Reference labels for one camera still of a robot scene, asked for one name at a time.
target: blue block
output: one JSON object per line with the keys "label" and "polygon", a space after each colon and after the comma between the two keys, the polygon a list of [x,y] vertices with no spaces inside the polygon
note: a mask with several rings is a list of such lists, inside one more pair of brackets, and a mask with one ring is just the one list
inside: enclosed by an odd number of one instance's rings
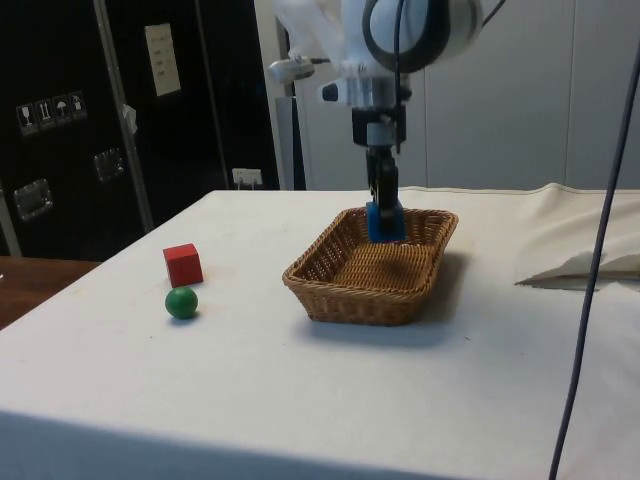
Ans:
{"label": "blue block", "polygon": [[404,224],[404,210],[400,202],[393,209],[394,228],[392,232],[380,231],[380,215],[378,205],[374,202],[367,203],[367,229],[371,243],[401,242],[407,238],[407,229]]}

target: white wall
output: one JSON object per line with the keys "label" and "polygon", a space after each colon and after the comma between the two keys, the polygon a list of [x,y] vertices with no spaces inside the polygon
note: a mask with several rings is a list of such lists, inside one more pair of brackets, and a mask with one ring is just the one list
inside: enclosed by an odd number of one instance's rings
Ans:
{"label": "white wall", "polygon": [[[472,49],[412,78],[401,183],[604,187],[639,36],[638,0],[507,0]],[[321,66],[296,85],[308,186],[366,188],[350,112],[317,101],[334,77]],[[640,188],[639,116],[625,187]]]}

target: wooden table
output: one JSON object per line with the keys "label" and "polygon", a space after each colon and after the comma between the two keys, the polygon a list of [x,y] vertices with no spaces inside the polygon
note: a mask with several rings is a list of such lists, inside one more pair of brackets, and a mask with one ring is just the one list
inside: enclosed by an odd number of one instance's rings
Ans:
{"label": "wooden table", "polygon": [[100,265],[0,257],[0,330]]}

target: green ball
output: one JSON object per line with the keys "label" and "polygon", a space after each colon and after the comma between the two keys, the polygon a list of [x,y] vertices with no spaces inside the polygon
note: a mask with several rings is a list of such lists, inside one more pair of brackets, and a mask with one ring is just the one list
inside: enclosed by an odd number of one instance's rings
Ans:
{"label": "green ball", "polygon": [[174,317],[189,320],[195,317],[198,308],[198,296],[188,287],[174,288],[167,294],[164,306]]}

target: black cabinet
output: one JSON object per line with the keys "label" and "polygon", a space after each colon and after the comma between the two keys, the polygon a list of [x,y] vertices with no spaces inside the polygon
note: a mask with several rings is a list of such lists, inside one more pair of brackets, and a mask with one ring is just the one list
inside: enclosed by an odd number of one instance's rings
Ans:
{"label": "black cabinet", "polygon": [[[155,224],[233,185],[233,168],[277,189],[262,58],[251,0],[106,0]],[[146,29],[171,31],[180,89],[156,90]]]}
{"label": "black cabinet", "polygon": [[104,260],[143,229],[92,2],[4,2],[0,40],[0,179],[22,252]]}

